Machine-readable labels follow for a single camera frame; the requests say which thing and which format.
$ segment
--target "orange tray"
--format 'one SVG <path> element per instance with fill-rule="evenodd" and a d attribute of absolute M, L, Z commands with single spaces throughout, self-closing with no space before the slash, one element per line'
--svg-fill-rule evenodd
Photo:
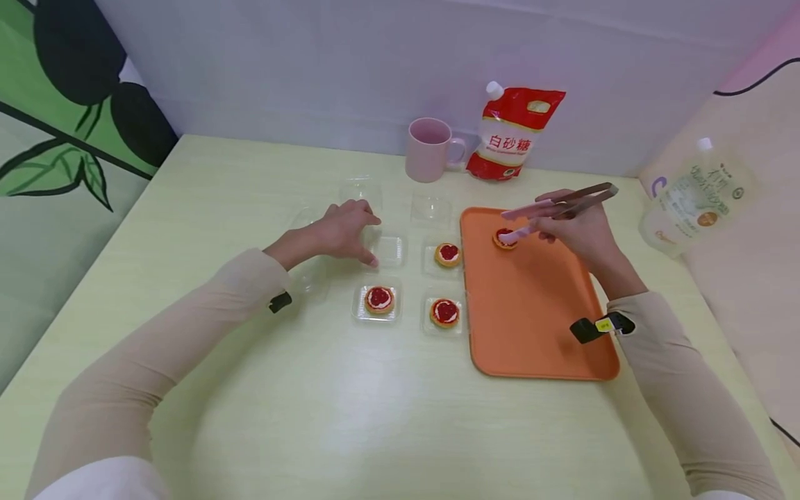
<path fill-rule="evenodd" d="M 518 229 L 503 210 L 471 207 L 462 213 L 464 280 L 472 361 L 495 377 L 611 380 L 619 359 L 611 336 L 581 344 L 570 332 L 580 318 L 602 310 L 589 273 L 562 243 L 536 235 L 513 250 L 492 241 L 502 227 Z"/>

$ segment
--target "pastry crust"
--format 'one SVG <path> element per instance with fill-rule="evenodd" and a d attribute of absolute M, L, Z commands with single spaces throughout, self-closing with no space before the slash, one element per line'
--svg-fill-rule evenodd
<path fill-rule="evenodd" d="M 508 234 L 508 233 L 513 233 L 513 232 L 514 232 L 513 230 L 510 230 L 507 227 L 503 227 L 501 229 L 498 229 L 497 231 L 494 232 L 494 234 L 492 234 L 492 241 L 494 242 L 495 245 L 498 246 L 498 248 L 502 248 L 503 250 L 513 250 L 514 248 L 517 247 L 517 244 L 519 244 L 519 242 L 513 242 L 510 245 L 507 245 L 507 244 L 501 242 L 500 238 L 498 238 L 498 236 L 500 234 Z"/>
<path fill-rule="evenodd" d="M 443 303 L 451 304 L 453 307 L 455 307 L 455 319 L 447 323 L 439 321 L 439 319 L 436 317 L 436 308 Z M 461 311 L 458 309 L 458 306 L 456 306 L 455 302 L 451 300 L 447 300 L 446 298 L 440 298 L 434 301 L 433 305 L 430 307 L 430 320 L 440 328 L 453 328 L 458 324 L 459 319 L 461 319 Z"/>
<path fill-rule="evenodd" d="M 384 290 L 389 294 L 389 304 L 387 306 L 384 306 L 380 309 L 372 307 L 372 304 L 370 304 L 370 297 L 372 297 L 372 293 L 376 290 Z M 364 294 L 364 307 L 366 307 L 366 310 L 372 314 L 388 314 L 392 312 L 394 309 L 394 294 L 392 293 L 392 290 L 386 288 L 385 286 L 373 286 L 372 288 L 368 289 L 366 294 Z"/>
<path fill-rule="evenodd" d="M 444 258 L 444 255 L 442 255 L 442 249 L 446 246 L 455 247 L 457 253 L 453 260 L 446 260 Z M 442 243 L 441 245 L 436 247 L 436 251 L 434 252 L 434 258 L 436 259 L 436 262 L 438 262 L 440 266 L 456 267 L 459 263 L 461 263 L 461 249 L 458 248 L 458 246 L 454 245 L 453 243 Z"/>

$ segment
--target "green curtain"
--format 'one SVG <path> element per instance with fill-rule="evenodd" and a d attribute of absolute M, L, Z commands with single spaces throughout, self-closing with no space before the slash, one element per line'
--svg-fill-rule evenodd
<path fill-rule="evenodd" d="M 94 0 L 0 0 L 0 47 L 2 392 L 177 137 Z"/>

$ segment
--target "mug handle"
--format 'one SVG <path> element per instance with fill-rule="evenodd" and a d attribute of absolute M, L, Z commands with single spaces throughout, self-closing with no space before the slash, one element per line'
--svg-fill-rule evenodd
<path fill-rule="evenodd" d="M 461 155 L 458 157 L 457 160 L 454 162 L 447 162 L 446 168 L 452 172 L 463 172 L 466 170 L 466 142 L 464 139 L 454 137 L 450 140 L 450 143 L 447 145 L 447 152 L 450 152 L 450 148 L 453 144 L 456 144 L 461 147 Z"/>

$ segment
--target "left hand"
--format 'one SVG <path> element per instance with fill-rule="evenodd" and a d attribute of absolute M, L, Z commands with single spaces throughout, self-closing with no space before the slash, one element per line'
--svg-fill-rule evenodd
<path fill-rule="evenodd" d="M 378 259 L 361 243 L 366 226 L 376 226 L 381 219 L 372 213 L 366 200 L 347 200 L 341 206 L 331 205 L 325 216 L 298 230 L 289 230 L 264 249 L 290 270 L 316 255 L 336 258 L 356 258 L 368 266 L 377 267 Z"/>
<path fill-rule="evenodd" d="M 380 223 L 381 219 L 372 213 L 367 200 L 347 200 L 342 206 L 329 206 L 325 216 L 306 229 L 318 240 L 320 254 L 356 258 L 363 264 L 378 267 L 378 259 L 361 243 L 361 232 L 366 226 Z"/>

